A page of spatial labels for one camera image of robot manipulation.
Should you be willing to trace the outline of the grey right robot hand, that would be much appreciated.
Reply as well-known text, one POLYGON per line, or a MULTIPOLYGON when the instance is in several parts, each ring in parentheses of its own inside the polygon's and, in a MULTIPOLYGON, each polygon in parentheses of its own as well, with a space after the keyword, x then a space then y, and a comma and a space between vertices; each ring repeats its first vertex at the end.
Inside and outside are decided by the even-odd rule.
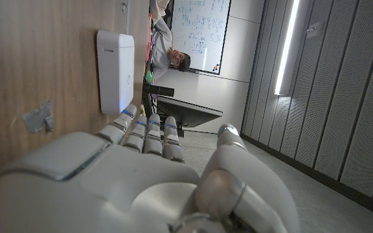
POLYGON ((223 124, 198 175, 168 117, 129 105, 95 135, 58 138, 0 172, 0 232, 300 232, 282 179, 223 124))

